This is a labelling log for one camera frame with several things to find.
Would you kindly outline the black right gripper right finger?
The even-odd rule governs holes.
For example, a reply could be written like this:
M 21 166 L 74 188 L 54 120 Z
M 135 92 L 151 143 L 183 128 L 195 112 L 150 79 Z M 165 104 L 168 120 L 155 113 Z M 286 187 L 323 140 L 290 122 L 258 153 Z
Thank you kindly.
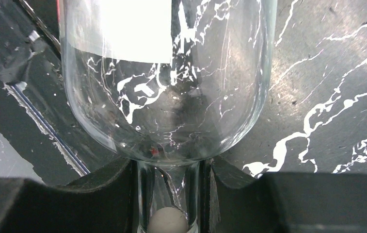
M 202 163 L 205 233 L 367 233 L 367 174 L 267 172 Z

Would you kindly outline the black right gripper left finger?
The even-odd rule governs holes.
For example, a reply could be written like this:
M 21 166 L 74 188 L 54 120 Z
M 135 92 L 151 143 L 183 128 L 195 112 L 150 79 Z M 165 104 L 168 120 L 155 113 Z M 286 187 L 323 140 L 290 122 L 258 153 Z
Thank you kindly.
M 117 159 L 64 186 L 0 178 L 0 233 L 129 233 L 134 173 Z

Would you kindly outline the clear glass jar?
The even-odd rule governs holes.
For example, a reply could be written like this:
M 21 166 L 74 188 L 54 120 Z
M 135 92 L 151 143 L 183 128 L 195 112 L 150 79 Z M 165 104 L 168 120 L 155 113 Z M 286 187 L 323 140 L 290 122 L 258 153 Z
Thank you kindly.
M 200 164 L 257 121 L 277 4 L 58 1 L 68 104 L 94 140 L 137 162 L 138 232 L 199 232 Z

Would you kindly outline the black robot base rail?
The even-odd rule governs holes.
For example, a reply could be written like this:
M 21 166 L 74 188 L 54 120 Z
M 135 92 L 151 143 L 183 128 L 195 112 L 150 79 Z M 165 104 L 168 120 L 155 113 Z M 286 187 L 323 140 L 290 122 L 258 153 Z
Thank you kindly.
M 54 0 L 0 0 L 0 177 L 64 185 L 118 155 L 79 125 L 64 92 Z

